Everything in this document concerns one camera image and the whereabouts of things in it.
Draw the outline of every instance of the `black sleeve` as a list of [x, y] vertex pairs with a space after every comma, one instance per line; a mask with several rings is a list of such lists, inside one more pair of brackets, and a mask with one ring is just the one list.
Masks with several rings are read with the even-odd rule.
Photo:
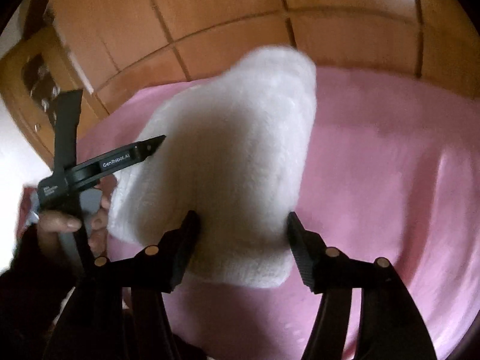
[[41, 359], [47, 333], [74, 284], [71, 272], [42, 255], [31, 226], [0, 276], [0, 348], [9, 359]]

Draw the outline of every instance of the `human hand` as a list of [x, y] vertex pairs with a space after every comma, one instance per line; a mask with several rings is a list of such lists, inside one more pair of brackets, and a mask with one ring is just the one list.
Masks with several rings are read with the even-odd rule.
[[[110, 200], [103, 195], [100, 209], [91, 220], [92, 234], [88, 245], [94, 256], [103, 254], [107, 248], [107, 223], [109, 219]], [[39, 215], [37, 239], [40, 251], [57, 263], [65, 264], [65, 256], [60, 245], [58, 233], [73, 233], [81, 227], [79, 219], [60, 211], [45, 211]]]

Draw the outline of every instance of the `wooden cabinet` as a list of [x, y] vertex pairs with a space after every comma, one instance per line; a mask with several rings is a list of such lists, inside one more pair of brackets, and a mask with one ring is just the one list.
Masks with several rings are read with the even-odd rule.
[[95, 89], [167, 44], [152, 0], [50, 0], [50, 4]]
[[416, 24], [361, 13], [298, 12], [292, 25], [298, 49], [317, 65], [415, 75], [420, 38]]
[[158, 50], [147, 58], [123, 69], [97, 92], [109, 112], [115, 111], [145, 87], [178, 83], [187, 78], [174, 52]]
[[220, 74], [249, 51], [267, 44], [289, 45], [285, 20], [276, 15], [252, 17], [216, 26], [177, 43], [193, 80]]
[[480, 37], [457, 0], [420, 0], [421, 77], [467, 97], [480, 95]]
[[[25, 79], [25, 70], [33, 59], [42, 59], [42, 75], [50, 74], [55, 91], [82, 88], [83, 84], [73, 69], [57, 33], [46, 27], [27, 41], [21, 41], [0, 61], [0, 93], [17, 126], [33, 148], [52, 165], [54, 131], [45, 108], [32, 98], [33, 90]], [[96, 96], [83, 92], [82, 113], [78, 126], [81, 138], [108, 113]]]

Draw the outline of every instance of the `finger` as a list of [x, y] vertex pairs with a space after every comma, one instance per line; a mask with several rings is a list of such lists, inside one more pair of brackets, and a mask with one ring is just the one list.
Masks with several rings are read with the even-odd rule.
[[93, 230], [90, 238], [88, 238], [88, 245], [94, 255], [100, 255], [107, 249], [107, 229], [102, 228]]
[[45, 232], [74, 232], [82, 221], [60, 211], [44, 211], [38, 216], [38, 228]]
[[110, 208], [110, 198], [106, 195], [102, 195], [102, 200], [100, 201], [100, 205], [108, 210]]
[[107, 227], [108, 222], [109, 212], [104, 208], [100, 208], [92, 217], [92, 229], [99, 230], [101, 228]]
[[100, 186], [104, 195], [110, 196], [117, 186], [117, 179], [114, 175], [108, 175], [100, 180]]

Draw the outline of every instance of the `cabinet door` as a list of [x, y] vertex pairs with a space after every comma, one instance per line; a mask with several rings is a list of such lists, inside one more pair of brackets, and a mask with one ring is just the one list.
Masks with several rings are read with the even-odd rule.
[[97, 90], [167, 45], [152, 0], [49, 0], [66, 44]]
[[[33, 59], [43, 60], [44, 73], [51, 75], [60, 91], [82, 88], [83, 84], [52, 27], [44, 28], [29, 40], [20, 42], [0, 62], [0, 92], [5, 104], [27, 140], [51, 166], [53, 127], [45, 109], [31, 97], [31, 89], [24, 77], [26, 66]], [[81, 138], [107, 115], [99, 100], [88, 91], [83, 91], [78, 137]]]

